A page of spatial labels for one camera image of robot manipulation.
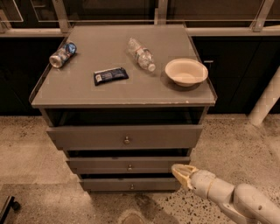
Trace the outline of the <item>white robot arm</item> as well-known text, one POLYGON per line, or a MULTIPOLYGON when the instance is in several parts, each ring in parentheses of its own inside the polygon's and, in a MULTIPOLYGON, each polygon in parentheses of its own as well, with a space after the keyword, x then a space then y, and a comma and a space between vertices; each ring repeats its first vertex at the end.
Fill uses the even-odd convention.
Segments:
POLYGON ((184 188, 212 201, 237 224, 280 224, 279 206, 256 188, 280 182, 279 161, 260 129, 279 99, 279 79, 275 73, 248 118, 217 120, 208 127, 198 166, 171 167, 184 188))

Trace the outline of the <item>round robot base foot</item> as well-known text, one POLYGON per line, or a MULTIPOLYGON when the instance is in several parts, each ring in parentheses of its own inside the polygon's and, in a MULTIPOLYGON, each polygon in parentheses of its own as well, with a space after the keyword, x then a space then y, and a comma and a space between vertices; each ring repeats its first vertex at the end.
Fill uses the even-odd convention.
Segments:
POLYGON ((144 224, 144 220, 136 213, 128 213, 120 218, 118 224, 144 224))

